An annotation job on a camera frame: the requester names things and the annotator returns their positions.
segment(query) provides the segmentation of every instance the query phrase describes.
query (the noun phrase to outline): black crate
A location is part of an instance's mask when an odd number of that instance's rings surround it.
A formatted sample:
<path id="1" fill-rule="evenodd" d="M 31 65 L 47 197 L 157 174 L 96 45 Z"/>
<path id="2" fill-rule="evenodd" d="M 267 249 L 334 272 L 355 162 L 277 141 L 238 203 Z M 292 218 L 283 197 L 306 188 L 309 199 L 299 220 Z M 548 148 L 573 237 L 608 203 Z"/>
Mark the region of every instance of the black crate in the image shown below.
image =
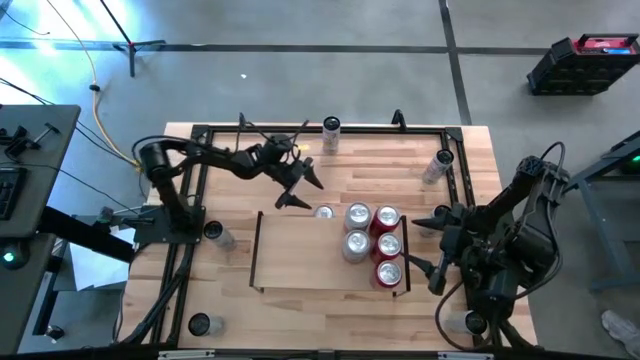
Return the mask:
<path id="1" fill-rule="evenodd" d="M 527 75 L 533 95 L 596 95 L 640 62 L 638 34 L 565 38 Z"/>

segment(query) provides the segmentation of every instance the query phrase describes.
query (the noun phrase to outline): red soda can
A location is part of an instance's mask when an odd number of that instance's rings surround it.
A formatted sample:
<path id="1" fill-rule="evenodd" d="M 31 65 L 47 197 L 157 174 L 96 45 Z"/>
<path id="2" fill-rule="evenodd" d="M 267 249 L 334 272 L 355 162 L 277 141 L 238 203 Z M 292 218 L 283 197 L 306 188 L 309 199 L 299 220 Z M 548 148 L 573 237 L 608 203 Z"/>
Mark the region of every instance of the red soda can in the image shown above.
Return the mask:
<path id="1" fill-rule="evenodd" d="M 379 264 L 386 260 L 393 260 L 400 254 L 400 239 L 392 233 L 382 234 L 371 250 L 371 260 L 374 264 Z"/>
<path id="2" fill-rule="evenodd" d="M 375 267 L 371 276 L 371 286 L 375 289 L 391 289 L 402 280 L 400 265 L 393 261 L 383 261 Z"/>
<path id="3" fill-rule="evenodd" d="M 369 234 L 372 239 L 377 239 L 380 235 L 393 232 L 398 227 L 400 213 L 393 206 L 384 205 L 376 210 L 371 220 Z"/>

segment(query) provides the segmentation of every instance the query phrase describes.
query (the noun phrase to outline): yellow cable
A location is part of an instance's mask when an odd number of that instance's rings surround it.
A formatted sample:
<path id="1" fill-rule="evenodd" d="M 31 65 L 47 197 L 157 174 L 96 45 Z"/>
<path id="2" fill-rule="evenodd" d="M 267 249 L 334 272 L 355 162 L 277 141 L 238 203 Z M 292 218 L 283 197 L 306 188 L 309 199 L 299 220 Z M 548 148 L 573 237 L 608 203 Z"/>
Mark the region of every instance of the yellow cable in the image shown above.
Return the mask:
<path id="1" fill-rule="evenodd" d="M 84 46 L 84 43 L 82 42 L 82 40 L 80 40 L 80 37 L 78 36 L 78 34 L 76 34 L 76 32 L 71 27 L 71 25 L 69 25 L 67 20 L 65 20 L 64 17 L 62 17 L 62 15 L 58 11 L 58 9 L 56 9 L 56 7 L 53 6 L 51 1 L 47 0 L 47 2 L 49 3 L 49 5 L 53 9 L 53 11 L 55 11 L 56 14 L 58 14 L 60 19 L 64 22 L 64 24 L 67 25 L 69 30 L 71 30 L 71 32 L 73 33 L 73 36 L 76 37 L 76 40 L 78 40 L 78 42 L 82 46 L 82 50 L 84 50 L 84 53 L 87 55 L 87 59 L 89 59 L 89 64 L 91 64 L 91 72 L 93 73 L 93 85 L 97 85 L 98 77 L 96 76 L 96 68 L 93 65 L 93 60 L 91 59 L 91 56 L 89 56 L 89 52 L 87 51 L 87 48 Z M 107 140 L 107 143 L 109 144 L 111 149 L 113 149 L 113 151 L 115 151 L 118 155 L 120 155 L 125 161 L 127 161 L 128 163 L 133 165 L 136 168 L 137 171 L 142 171 L 140 163 L 138 161 L 134 160 L 134 159 L 129 158 L 125 154 L 123 154 L 120 151 L 120 149 L 118 149 L 118 147 L 113 143 L 113 140 L 111 140 L 111 138 L 107 134 L 107 131 L 104 129 L 104 126 L 102 125 L 102 121 L 100 121 L 100 116 L 98 115 L 98 92 L 97 91 L 93 91 L 93 90 L 91 90 L 91 92 L 93 93 L 93 106 L 92 106 L 93 107 L 93 118 L 96 120 L 96 124 L 98 124 L 98 128 L 100 129 L 100 132 L 102 133 L 102 136 L 104 136 L 104 138 Z"/>

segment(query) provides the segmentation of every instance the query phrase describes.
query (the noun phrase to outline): wooden tabletop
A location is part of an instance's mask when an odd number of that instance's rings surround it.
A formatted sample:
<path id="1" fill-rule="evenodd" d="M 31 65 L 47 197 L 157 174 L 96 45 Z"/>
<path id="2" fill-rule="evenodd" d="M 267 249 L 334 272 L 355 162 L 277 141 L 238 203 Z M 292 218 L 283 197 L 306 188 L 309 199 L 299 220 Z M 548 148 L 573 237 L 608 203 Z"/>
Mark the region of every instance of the wooden tabletop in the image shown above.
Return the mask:
<path id="1" fill-rule="evenodd" d="M 168 123 L 165 134 L 188 138 L 193 125 Z M 475 200 L 477 204 L 486 204 L 502 189 L 489 130 L 485 126 L 462 129 Z M 259 135 L 243 134 L 240 148 L 256 142 L 263 142 Z M 316 174 L 325 187 L 319 190 L 302 182 L 296 187 L 295 193 L 313 207 L 330 204 L 342 214 L 356 201 L 371 207 L 390 204 L 410 220 L 424 217 L 437 205 L 449 204 L 444 180 L 431 186 L 420 180 L 424 168 L 440 149 L 436 136 L 343 134 L 339 154 L 334 156 L 322 155 L 317 134 L 301 134 L 297 143 L 303 149 L 303 158 L 314 159 Z M 234 148 L 235 134 L 216 134 L 214 144 Z M 171 158 L 178 161 L 180 155 L 172 154 Z M 464 199 L 457 161 L 454 171 L 459 198 Z M 195 189 L 196 179 L 197 176 L 192 177 L 191 189 Z M 180 178 L 175 179 L 175 184 L 179 188 Z M 297 208 L 276 210 L 274 203 L 280 193 L 279 185 L 267 176 L 244 181 L 230 172 L 210 168 L 203 199 L 206 221 L 216 219 L 225 224 L 238 246 L 227 253 L 203 238 L 196 247 L 180 333 L 181 348 L 451 349 L 434 324 L 434 311 L 441 297 L 429 292 L 424 274 L 413 265 L 411 292 L 396 299 L 384 292 L 312 289 L 268 288 L 260 294 L 249 287 L 258 211 L 265 215 L 311 215 L 311 211 Z M 149 203 L 159 203 L 157 193 L 151 193 Z M 418 227 L 409 224 L 408 236 L 413 255 L 437 262 L 440 256 L 437 234 L 422 238 Z M 166 245 L 150 245 L 132 264 L 120 338 L 133 331 L 156 300 L 166 253 Z M 179 253 L 176 267 L 181 256 Z M 459 280 L 459 271 L 450 268 L 445 291 Z M 175 296 L 169 304 L 162 339 L 169 332 L 174 301 Z M 446 319 L 451 311 L 464 310 L 464 294 L 458 291 L 444 306 L 442 317 Z M 198 312 L 222 316 L 225 334 L 192 336 L 186 324 Z M 516 303 L 511 322 L 525 339 L 536 343 L 526 298 Z M 471 345 L 468 336 L 451 334 L 451 337 L 462 345 Z"/>

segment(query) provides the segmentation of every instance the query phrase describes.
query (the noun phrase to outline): metal bracket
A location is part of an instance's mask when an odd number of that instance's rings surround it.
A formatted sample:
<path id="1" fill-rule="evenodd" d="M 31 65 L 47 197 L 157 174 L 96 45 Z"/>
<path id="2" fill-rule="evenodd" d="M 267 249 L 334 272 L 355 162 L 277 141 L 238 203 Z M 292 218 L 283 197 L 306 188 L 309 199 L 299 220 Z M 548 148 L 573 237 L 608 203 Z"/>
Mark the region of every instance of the metal bracket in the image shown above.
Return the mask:
<path id="1" fill-rule="evenodd" d="M 451 136 L 455 141 L 463 141 L 461 128 L 447 127 L 447 128 L 444 128 L 444 131 L 447 133 L 447 135 Z"/>
<path id="2" fill-rule="evenodd" d="M 216 357 L 215 350 L 172 350 L 158 353 L 158 360 L 212 359 L 214 357 Z"/>
<path id="3" fill-rule="evenodd" d="M 193 230 L 189 232 L 173 232 L 170 222 L 162 206 L 143 206 L 140 213 L 145 218 L 153 219 L 149 225 L 139 225 L 136 228 L 136 235 L 133 241 L 137 243 L 161 243 L 161 244 L 196 244 L 200 242 L 202 227 L 206 209 L 204 206 L 198 208 L 190 206 L 189 210 L 195 217 Z"/>
<path id="4" fill-rule="evenodd" d="M 400 131 L 407 131 L 407 123 L 404 121 L 404 115 L 400 109 L 396 109 L 391 118 L 391 125 L 400 125 Z"/>
<path id="5" fill-rule="evenodd" d="M 320 349 L 317 360 L 336 360 L 336 352 L 332 349 Z"/>
<path id="6" fill-rule="evenodd" d="M 439 352 L 440 360 L 493 360 L 493 354 L 472 354 L 461 352 Z"/>

